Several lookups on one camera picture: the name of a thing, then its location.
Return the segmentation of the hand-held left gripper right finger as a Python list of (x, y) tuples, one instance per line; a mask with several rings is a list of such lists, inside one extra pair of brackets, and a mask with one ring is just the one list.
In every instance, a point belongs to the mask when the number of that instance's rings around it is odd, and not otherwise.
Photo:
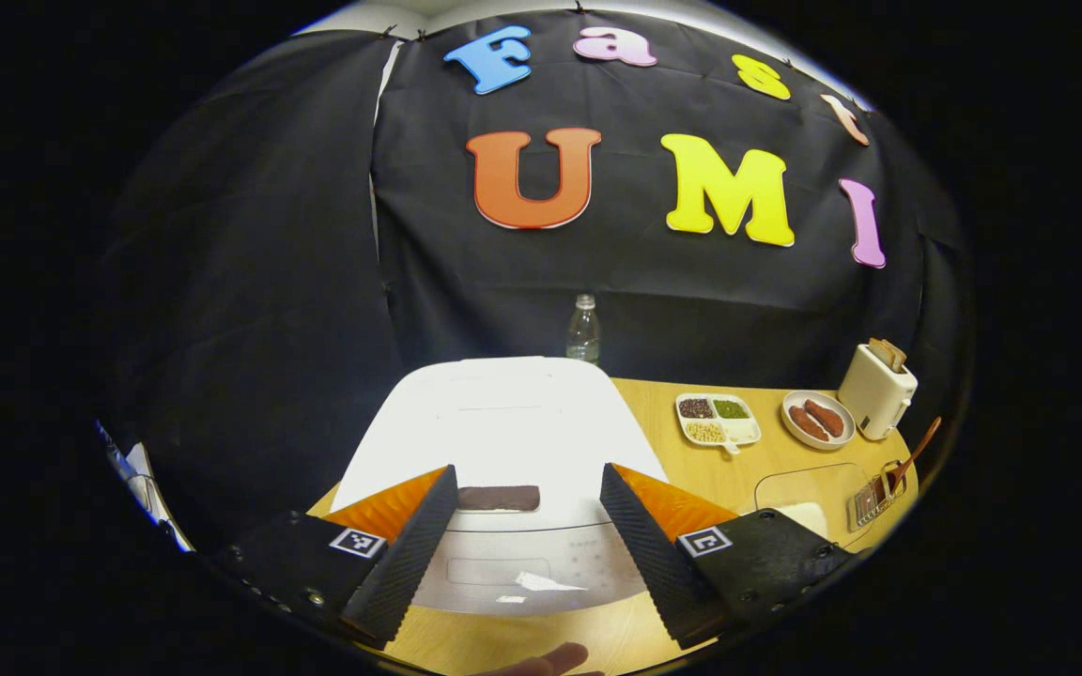
[(856, 559), (781, 511), (742, 516), (618, 463), (598, 500), (679, 649), (768, 629)]

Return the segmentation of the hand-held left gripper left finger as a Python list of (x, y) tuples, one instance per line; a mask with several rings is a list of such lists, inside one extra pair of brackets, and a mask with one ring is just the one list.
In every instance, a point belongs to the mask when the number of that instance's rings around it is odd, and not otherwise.
[(324, 517), (285, 511), (213, 553), (213, 565), (313, 629), (383, 649), (457, 503), (446, 465)]

